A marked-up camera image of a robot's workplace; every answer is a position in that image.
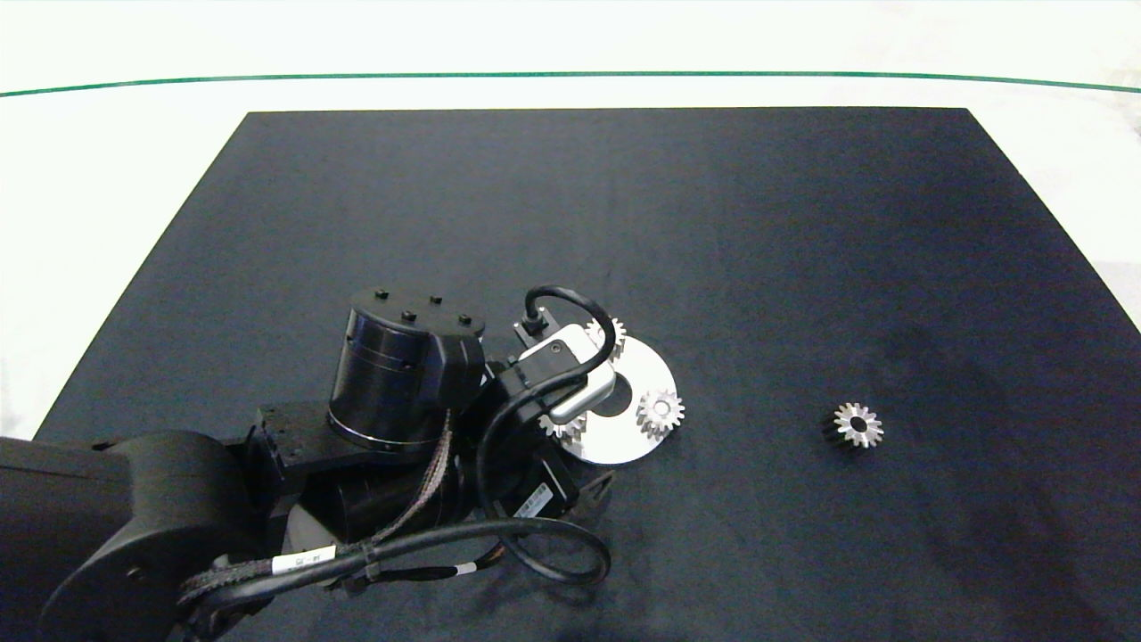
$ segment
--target white cable label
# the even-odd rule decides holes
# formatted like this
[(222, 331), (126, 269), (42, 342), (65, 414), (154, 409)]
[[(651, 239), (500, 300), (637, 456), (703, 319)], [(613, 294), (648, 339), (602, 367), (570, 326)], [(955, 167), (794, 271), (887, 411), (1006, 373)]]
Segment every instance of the white cable label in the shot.
[(283, 572), (296, 571), (297, 569), (304, 569), (316, 564), (318, 562), (325, 562), (332, 560), (337, 556), (337, 545), (325, 546), (324, 548), (314, 548), (313, 551), (301, 551), (300, 553), (292, 553), (289, 555), (277, 555), (274, 558), (270, 567), (274, 575), (281, 575)]
[(531, 497), (519, 506), (519, 510), (515, 512), (516, 518), (534, 518), (540, 511), (547, 506), (547, 503), (555, 497), (551, 493), (551, 487), (547, 486), (547, 482), (539, 485), (539, 488), (531, 494)]

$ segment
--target spur gear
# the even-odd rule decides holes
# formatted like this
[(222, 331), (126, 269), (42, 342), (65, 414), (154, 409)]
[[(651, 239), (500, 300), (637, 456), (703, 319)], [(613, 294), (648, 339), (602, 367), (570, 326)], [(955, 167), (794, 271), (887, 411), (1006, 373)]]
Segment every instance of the spur gear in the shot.
[(578, 415), (566, 424), (556, 424), (550, 417), (543, 415), (539, 418), (539, 428), (543, 429), (547, 437), (553, 437), (563, 441), (576, 441), (586, 431), (586, 416)]
[(856, 448), (872, 448), (883, 441), (883, 429), (881, 422), (875, 418), (867, 406), (859, 404), (842, 404), (840, 411), (833, 413), (836, 416), (833, 423), (836, 429), (833, 437), (850, 442)]
[(686, 417), (686, 407), (673, 391), (652, 391), (638, 403), (638, 425), (641, 432), (662, 440)]
[[(622, 320), (618, 320), (617, 318), (610, 317), (610, 320), (614, 320), (614, 334), (616, 338), (614, 342), (614, 352), (610, 353), (610, 363), (613, 364), (622, 357), (622, 349), (624, 349), (626, 344), (626, 327), (623, 326)], [(591, 318), (590, 323), (586, 324), (586, 336), (590, 338), (590, 341), (594, 342), (594, 346), (601, 348), (602, 340), (606, 335), (602, 333), (602, 327), (598, 325), (598, 320)]]

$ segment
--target silver gear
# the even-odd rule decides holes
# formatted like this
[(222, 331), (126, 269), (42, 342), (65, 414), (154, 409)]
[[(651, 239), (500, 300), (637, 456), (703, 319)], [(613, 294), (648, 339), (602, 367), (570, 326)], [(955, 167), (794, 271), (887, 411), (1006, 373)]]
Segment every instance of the silver gear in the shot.
[[(622, 320), (610, 317), (614, 320), (614, 352), (610, 353), (610, 363), (615, 363), (622, 357), (622, 349), (626, 343), (626, 327), (622, 325)], [(594, 342), (594, 346), (602, 348), (602, 342), (606, 341), (606, 334), (602, 333), (602, 327), (599, 326), (598, 320), (594, 318), (590, 319), (590, 324), (586, 324), (586, 336), (590, 341)]]
[(547, 437), (553, 437), (561, 441), (576, 441), (586, 432), (586, 415), (578, 415), (566, 424), (556, 424), (550, 417), (543, 415), (539, 418), (539, 428), (543, 429)]
[(641, 432), (662, 440), (686, 417), (686, 407), (673, 391), (652, 391), (638, 401), (638, 425)]
[[(875, 418), (875, 413), (869, 412), (867, 406), (859, 404), (842, 404), (840, 411), (833, 413), (836, 416), (833, 423), (836, 424), (836, 433), (844, 441), (851, 442), (853, 447), (872, 448), (883, 441), (882, 422)], [(852, 420), (861, 420), (865, 429), (856, 430)]]

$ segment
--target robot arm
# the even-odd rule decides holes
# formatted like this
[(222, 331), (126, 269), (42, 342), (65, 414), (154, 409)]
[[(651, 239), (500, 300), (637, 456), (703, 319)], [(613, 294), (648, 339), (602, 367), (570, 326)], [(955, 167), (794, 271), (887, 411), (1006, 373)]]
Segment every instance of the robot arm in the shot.
[[(580, 326), (559, 327), (535, 303), (544, 295), (586, 309), (601, 346)], [(173, 629), (212, 640), (291, 588), (440, 579), (492, 566), (504, 550), (550, 579), (600, 582), (606, 546), (553, 519), (576, 490), (535, 421), (577, 416), (610, 393), (614, 327), (598, 303), (553, 285), (531, 290), (525, 308), (516, 331), (526, 350), (499, 363), (485, 359), (484, 323), (466, 310), (358, 292), (330, 399), (262, 407), (242, 442), (192, 432), (95, 449), (3, 440), (0, 541), (6, 564), (26, 575), (18, 590), (7, 583), (13, 631), (0, 633), (151, 642)], [(485, 519), (463, 521), (476, 506)], [(335, 544), (282, 555), (297, 507)], [(531, 534), (582, 543), (596, 564), (550, 567), (519, 545)], [(380, 568), (489, 535), (501, 544), (469, 564)]]

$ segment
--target metal disc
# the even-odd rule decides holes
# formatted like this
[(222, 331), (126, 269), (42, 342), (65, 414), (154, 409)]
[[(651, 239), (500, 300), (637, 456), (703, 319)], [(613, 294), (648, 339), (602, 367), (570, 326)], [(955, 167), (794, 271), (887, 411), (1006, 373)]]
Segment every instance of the metal disc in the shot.
[(622, 356), (614, 363), (614, 371), (630, 383), (630, 405), (614, 417), (586, 413), (586, 430), (582, 437), (559, 442), (567, 453), (583, 462), (625, 464), (645, 457), (663, 441), (646, 434), (638, 425), (638, 403), (649, 392), (677, 392), (670, 367), (652, 348), (628, 335)]

